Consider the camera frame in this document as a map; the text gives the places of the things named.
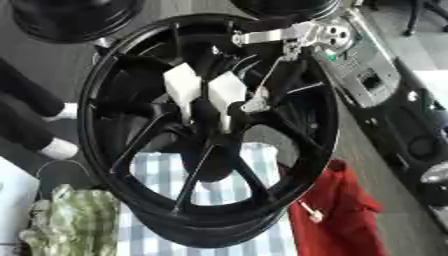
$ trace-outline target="metal arm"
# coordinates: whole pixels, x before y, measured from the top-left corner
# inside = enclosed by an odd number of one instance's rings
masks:
[[[303,47],[321,46],[322,48],[338,52],[346,49],[352,43],[353,36],[349,26],[339,24],[325,24],[316,21],[306,21],[292,24],[283,29],[250,32],[243,34],[235,32],[232,43],[244,47],[250,44],[261,44],[283,41],[283,55],[273,65],[270,72],[259,85],[254,97],[242,105],[241,110],[246,113],[266,111],[270,108],[268,99],[269,90],[264,86],[264,82],[274,72],[280,62],[297,61]]]
[[[283,41],[283,61],[295,61],[301,48],[324,46],[330,49],[345,48],[352,41],[351,31],[347,26],[306,21],[292,24],[288,28],[274,29],[243,34],[236,32],[232,42],[244,47],[249,44]]]

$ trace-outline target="person's leg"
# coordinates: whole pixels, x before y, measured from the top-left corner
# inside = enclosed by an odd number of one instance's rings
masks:
[[[76,118],[76,104],[65,103],[0,58],[0,91],[25,102],[48,121]]]
[[[75,144],[54,137],[50,132],[19,116],[12,107],[2,102],[0,137],[53,159],[71,158],[78,152]]]

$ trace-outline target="black pants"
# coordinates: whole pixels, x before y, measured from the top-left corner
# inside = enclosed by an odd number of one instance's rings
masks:
[[[0,92],[23,101],[43,117],[56,116],[64,103],[38,84],[30,81],[0,58]],[[48,146],[53,135],[18,115],[6,103],[0,102],[0,137],[37,151]]]

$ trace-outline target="plaid fabric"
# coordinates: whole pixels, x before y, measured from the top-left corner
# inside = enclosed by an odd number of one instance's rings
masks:
[[[266,186],[279,179],[277,149],[261,143],[245,143],[241,156]],[[139,154],[132,164],[134,176],[147,187],[175,199],[187,177],[181,157],[176,154]],[[250,189],[239,174],[215,183],[198,183],[192,201],[197,205],[219,205],[250,197]],[[122,204],[119,220],[119,256],[292,256],[298,255],[287,215],[251,241],[221,249],[189,248],[167,241],[146,228]]]
[[[52,201],[37,202],[32,226],[20,233],[33,256],[110,256],[115,254],[118,200],[96,190],[61,185]]]

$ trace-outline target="rim lip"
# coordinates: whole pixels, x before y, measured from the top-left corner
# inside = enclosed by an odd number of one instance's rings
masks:
[[[263,209],[259,209],[258,211],[251,211],[251,212],[245,212],[244,214],[238,213],[235,210],[233,210],[233,215],[228,216],[229,218],[226,220],[217,220],[216,217],[213,219],[207,219],[207,216],[200,215],[197,218],[190,219],[190,218],[183,218],[180,216],[173,216],[173,215],[167,215],[166,209],[163,207],[159,207],[155,204],[150,204],[148,201],[144,200],[144,197],[137,195],[135,193],[125,194],[122,191],[123,190],[129,190],[129,188],[126,188],[128,186],[120,184],[120,180],[110,176],[107,172],[109,168],[107,168],[106,161],[104,160],[104,156],[102,157],[99,153],[99,150],[97,150],[98,147],[98,141],[95,138],[93,131],[93,125],[92,125],[92,115],[93,110],[89,107],[89,100],[92,95],[97,95],[99,88],[102,86],[102,82],[104,78],[109,75],[110,69],[113,67],[113,65],[116,62],[116,58],[113,56],[116,53],[126,53],[127,51],[133,49],[136,45],[143,42],[144,40],[147,40],[148,38],[156,35],[162,30],[165,30],[167,27],[172,26],[174,23],[182,23],[186,20],[188,20],[187,23],[195,23],[195,22],[206,22],[207,20],[209,22],[222,22],[223,20],[227,21],[233,21],[233,22],[243,22],[248,21],[250,19],[243,18],[240,16],[234,16],[234,15],[227,15],[227,14],[193,14],[193,15],[184,15],[184,16],[177,16],[168,18],[165,20],[161,20],[155,23],[152,23],[150,25],[147,25],[138,31],[134,32],[128,37],[125,37],[121,41],[119,41],[114,47],[112,47],[109,52],[98,62],[98,64],[94,67],[90,75],[88,76],[84,88],[81,94],[79,109],[78,109],[78,115],[79,115],[79,122],[78,122],[78,133],[80,137],[80,145],[82,148],[82,151],[85,154],[86,159],[88,160],[89,164],[91,165],[91,169],[94,172],[94,174],[99,177],[99,179],[107,184],[108,189],[120,200],[124,201],[126,204],[130,206],[130,208],[136,208],[139,211],[141,211],[144,214],[149,214],[153,217],[159,218],[161,221],[166,222],[176,222],[178,224],[186,225],[186,226],[201,226],[201,227],[213,227],[213,226],[228,226],[229,223],[231,224],[241,224],[250,220],[253,220],[254,218],[263,218],[269,214],[274,214],[277,211],[283,209],[284,207],[287,207],[290,203],[292,203],[295,199],[303,195],[308,189],[310,189],[316,179],[321,175],[321,173],[325,170],[328,162],[330,161],[330,158],[334,152],[335,146],[336,146],[336,140],[339,133],[339,118],[338,118],[338,111],[337,111],[337,101],[336,101],[336,95],[334,93],[334,88],[330,86],[331,84],[327,82],[329,85],[328,92],[326,93],[326,98],[330,102],[328,102],[329,105],[334,106],[333,108],[327,107],[329,111],[329,117],[330,120],[329,124],[333,127],[330,127],[329,130],[334,130],[335,132],[331,133],[331,141],[329,142],[329,150],[326,153],[326,156],[323,156],[322,163],[316,164],[310,163],[311,168],[314,169],[312,173],[312,177],[308,177],[306,181],[302,181],[301,184],[294,187],[294,189],[288,189],[288,193],[285,193],[285,196],[278,199],[275,204],[271,204],[267,207],[264,207]]]
[[[302,9],[302,10],[292,10],[285,13],[263,13],[256,8],[250,7],[248,5],[242,4],[241,2],[237,2],[235,0],[231,0],[232,4],[240,9],[241,11],[257,18],[263,17],[272,17],[272,16],[286,16],[286,15],[294,15],[294,14],[302,14],[306,19],[322,19],[325,18],[332,13],[334,13],[338,7],[341,5],[342,0],[332,0],[330,4],[323,4],[314,8]],[[312,12],[312,15],[306,15],[306,12]]]
[[[107,37],[122,29],[140,13],[143,8],[143,4],[144,0],[134,0],[133,3],[131,3],[130,7],[125,10],[125,12],[117,14],[117,18],[115,18],[116,20],[109,24],[106,29],[76,35],[64,34],[52,36],[51,34],[46,33],[45,30],[41,30],[40,27],[36,27],[35,24],[28,24],[26,22],[23,22],[23,19],[21,18],[22,14],[18,11],[14,11],[13,19],[20,30],[35,38],[36,40],[54,44],[78,44],[93,41],[102,37]]]

